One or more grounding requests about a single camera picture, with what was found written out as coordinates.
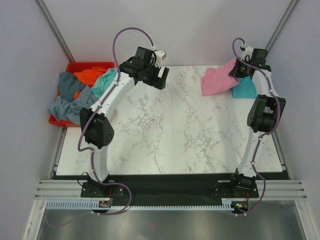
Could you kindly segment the pink t shirt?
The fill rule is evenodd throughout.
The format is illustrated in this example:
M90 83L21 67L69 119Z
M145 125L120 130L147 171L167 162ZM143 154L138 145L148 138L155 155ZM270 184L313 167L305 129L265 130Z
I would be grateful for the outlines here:
M207 68L205 75L200 79L200 89L203 97L223 93L236 85L238 80L229 73L236 65L236 58L233 58L219 68Z

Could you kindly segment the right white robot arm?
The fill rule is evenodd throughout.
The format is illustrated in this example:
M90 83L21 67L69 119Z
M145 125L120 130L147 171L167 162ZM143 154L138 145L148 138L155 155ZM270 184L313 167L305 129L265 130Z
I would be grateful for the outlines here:
M271 67L266 65L266 49L243 44L241 57L236 60L232 77L250 77L257 97L248 113L249 137L240 164L232 175L229 191L233 197L257 198L257 166L265 141L278 127L286 100L276 93L271 80Z

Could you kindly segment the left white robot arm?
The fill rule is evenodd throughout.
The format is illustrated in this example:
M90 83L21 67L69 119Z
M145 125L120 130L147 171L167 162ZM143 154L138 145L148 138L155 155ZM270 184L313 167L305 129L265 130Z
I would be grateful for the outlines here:
M104 198L109 195L110 185L104 180L109 176L108 146L115 136L110 123L111 117L118 104L138 82L158 90L166 87L170 71L168 67L162 67L166 55L163 50L139 46L135 56L119 65L114 80L98 101L91 107L80 110L79 141L85 141L88 146L79 147L78 151L90 151L90 172L82 185L81 197Z

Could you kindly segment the folded teal t shirt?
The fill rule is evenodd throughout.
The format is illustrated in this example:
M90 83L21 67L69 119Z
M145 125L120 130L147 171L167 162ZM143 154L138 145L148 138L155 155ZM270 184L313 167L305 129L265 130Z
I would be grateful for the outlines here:
M238 84L231 89L234 99L255 99L257 97L256 86L250 76L238 78Z

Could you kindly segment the mint green t shirt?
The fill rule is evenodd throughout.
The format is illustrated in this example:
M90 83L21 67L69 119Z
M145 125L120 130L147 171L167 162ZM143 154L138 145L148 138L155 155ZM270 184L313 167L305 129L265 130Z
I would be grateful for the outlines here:
M116 68L109 68L107 72L105 72L102 76L99 76L91 88L93 94L100 98L104 92L109 88L109 86L114 81L115 77L117 76L117 69Z

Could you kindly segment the orange t shirt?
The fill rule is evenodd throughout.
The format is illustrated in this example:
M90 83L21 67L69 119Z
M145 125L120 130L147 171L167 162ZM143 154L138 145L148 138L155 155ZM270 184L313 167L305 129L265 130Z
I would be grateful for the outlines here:
M75 72L75 77L84 85L89 86L90 89L95 84L98 77L107 72L106 68L93 67L92 69L85 69L80 72Z

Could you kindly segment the red plastic bin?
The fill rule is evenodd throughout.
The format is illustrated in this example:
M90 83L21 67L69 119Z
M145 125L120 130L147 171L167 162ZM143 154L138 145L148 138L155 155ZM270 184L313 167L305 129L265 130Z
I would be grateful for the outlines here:
M66 72L75 73L81 72L86 69L92 69L93 67L102 67L105 69L114 68L115 63L112 61L95 61L95 62L71 62L66 67ZM75 124L71 121L66 120L56 120L52 114L50 114L48 122L52 125L56 125L62 128L68 127L80 127L80 125Z

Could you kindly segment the grey blue t shirt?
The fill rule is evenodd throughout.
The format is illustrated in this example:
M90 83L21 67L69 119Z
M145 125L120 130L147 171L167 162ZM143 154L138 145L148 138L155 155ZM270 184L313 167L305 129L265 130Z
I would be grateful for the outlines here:
M69 121L79 125L81 109L90 108L98 100L91 88L70 72L59 74L58 90L59 95L48 108L57 121Z

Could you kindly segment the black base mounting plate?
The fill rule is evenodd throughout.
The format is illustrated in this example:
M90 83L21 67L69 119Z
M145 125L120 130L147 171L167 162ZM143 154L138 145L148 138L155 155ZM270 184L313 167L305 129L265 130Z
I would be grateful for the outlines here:
M231 196L230 173L213 174L137 174L111 175L106 180L108 196L117 206L126 204L182 205L220 204L223 199L258 199L263 182L267 180L289 180L287 171L263 173L255 180L258 197ZM82 186L87 175L53 176L53 180L77 181Z

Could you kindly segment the right frame post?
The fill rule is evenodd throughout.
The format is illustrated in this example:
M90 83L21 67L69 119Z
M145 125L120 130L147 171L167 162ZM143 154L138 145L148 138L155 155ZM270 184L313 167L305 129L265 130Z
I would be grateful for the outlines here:
M268 57L299 2L299 0L280 0L276 3L276 0L271 0L269 3L275 6L262 14L262 20L259 20L256 31L257 37L262 38L262 43L258 42L254 47L267 51L266 65L273 65Z

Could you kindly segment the frame post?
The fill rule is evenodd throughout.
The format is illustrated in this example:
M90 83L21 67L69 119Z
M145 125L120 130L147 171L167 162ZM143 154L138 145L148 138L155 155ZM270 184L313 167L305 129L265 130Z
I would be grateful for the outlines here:
M68 59L70 63L75 62L75 59L63 37L61 31L58 28L52 14L50 13L46 3L44 0L35 0L35 4L37 5L39 11L41 12L42 16L44 17L47 25L49 26L52 34L54 35L58 45L60 46L61 50L63 51L64 55Z
M276 3L276 0L271 0L269 3L275 6L262 14L262 20L259 20L256 31L257 37L262 38L262 43L258 42L254 47L267 51L266 65L273 65L268 57L299 2L299 0L280 0Z

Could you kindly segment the left frame post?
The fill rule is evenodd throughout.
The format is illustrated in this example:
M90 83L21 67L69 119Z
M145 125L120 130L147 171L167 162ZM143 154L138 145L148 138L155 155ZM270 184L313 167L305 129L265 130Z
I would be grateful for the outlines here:
M75 59L63 37L61 31L58 28L52 14L50 13L46 3L44 0L35 0L35 4L37 5L39 11L41 12L42 16L44 17L47 25L49 26L52 34L54 35L58 45L60 46L61 50L63 51L64 55L68 59L70 63L75 62Z

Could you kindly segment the aluminium extrusion rail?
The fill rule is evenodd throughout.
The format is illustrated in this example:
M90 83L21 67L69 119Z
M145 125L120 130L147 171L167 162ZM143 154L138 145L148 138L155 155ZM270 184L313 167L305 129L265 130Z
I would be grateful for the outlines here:
M76 199L80 197L82 187L76 180L42 180L40 181L36 197ZM264 193L266 201L300 201L306 200L303 184L299 180L267 180Z

